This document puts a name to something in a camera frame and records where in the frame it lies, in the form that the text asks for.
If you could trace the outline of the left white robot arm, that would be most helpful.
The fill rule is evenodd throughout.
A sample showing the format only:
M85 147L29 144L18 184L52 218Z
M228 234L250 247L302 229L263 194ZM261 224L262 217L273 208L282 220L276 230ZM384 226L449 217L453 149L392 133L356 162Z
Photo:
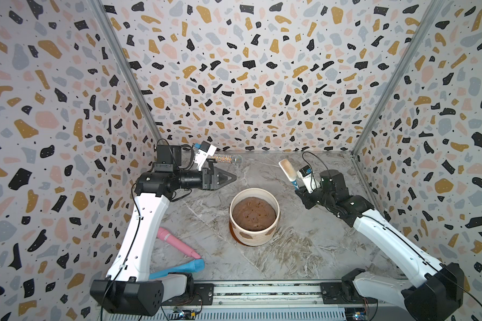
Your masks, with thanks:
M131 190L133 216L119 253L105 278L93 280L90 295L102 313L155 316L163 303L191 302L197 297L190 272L150 279L151 254L161 221L179 189L216 191L236 175L210 166L201 171L150 171Z

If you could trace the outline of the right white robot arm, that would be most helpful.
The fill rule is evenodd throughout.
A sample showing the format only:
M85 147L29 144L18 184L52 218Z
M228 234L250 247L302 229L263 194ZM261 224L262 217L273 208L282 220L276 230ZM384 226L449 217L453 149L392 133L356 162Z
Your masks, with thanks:
M443 264L393 227L363 196L349 193L342 173L327 170L318 183L295 186L306 209L326 208L374 243L405 275L403 280L362 269L345 275L346 296L374 298L407 311L415 320L446 320L463 305L463 270Z

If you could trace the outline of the cream ceramic pot with soil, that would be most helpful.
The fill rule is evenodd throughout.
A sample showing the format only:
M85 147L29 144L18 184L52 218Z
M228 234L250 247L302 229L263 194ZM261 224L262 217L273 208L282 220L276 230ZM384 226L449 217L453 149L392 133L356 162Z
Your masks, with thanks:
M246 246L257 247L269 242L281 217L280 205L270 192L250 188L239 192L229 207L230 226ZM245 239L240 232L253 239Z

